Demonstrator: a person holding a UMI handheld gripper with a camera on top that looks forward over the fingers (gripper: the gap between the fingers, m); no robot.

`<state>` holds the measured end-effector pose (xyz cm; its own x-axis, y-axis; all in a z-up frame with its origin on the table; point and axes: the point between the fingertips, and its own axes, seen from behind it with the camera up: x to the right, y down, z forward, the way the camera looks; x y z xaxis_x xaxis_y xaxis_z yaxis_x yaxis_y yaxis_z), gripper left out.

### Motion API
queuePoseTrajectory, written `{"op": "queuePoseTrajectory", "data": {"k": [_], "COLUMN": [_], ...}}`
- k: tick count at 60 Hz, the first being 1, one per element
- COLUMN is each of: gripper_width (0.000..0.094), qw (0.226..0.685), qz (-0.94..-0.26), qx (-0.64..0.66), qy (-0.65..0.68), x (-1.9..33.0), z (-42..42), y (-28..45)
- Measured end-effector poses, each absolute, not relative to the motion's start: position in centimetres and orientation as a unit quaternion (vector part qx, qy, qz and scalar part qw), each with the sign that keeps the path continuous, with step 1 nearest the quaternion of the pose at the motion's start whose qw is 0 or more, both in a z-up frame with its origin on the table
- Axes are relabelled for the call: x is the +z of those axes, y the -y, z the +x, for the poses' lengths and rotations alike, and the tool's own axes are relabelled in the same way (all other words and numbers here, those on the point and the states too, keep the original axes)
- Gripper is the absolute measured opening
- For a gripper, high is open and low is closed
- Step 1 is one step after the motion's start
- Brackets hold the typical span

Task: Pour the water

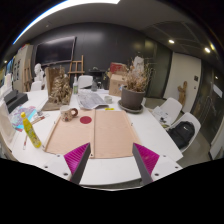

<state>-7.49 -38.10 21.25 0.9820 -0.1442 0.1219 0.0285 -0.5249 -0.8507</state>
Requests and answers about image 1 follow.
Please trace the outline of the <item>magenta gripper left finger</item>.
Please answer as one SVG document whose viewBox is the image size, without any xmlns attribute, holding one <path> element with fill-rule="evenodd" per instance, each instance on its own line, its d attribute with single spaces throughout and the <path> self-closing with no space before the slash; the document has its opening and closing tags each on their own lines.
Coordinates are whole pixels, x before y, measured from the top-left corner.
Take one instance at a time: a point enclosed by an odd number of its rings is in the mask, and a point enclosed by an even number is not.
<svg viewBox="0 0 224 224">
<path fill-rule="evenodd" d="M 70 179 L 72 183 L 76 185 L 80 183 L 90 153 L 90 144 L 86 143 L 64 155 L 64 159 L 72 174 Z"/>
</svg>

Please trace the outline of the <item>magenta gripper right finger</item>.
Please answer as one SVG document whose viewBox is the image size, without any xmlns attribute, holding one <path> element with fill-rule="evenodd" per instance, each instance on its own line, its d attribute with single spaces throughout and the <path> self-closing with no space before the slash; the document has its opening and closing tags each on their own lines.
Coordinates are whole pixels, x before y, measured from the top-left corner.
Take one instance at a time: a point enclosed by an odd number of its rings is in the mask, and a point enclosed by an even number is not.
<svg viewBox="0 0 224 224">
<path fill-rule="evenodd" d="M 152 183 L 153 179 L 151 175 L 159 160 L 159 155 L 137 143 L 133 144 L 132 153 L 137 163 L 143 184 L 147 185 Z"/>
</svg>

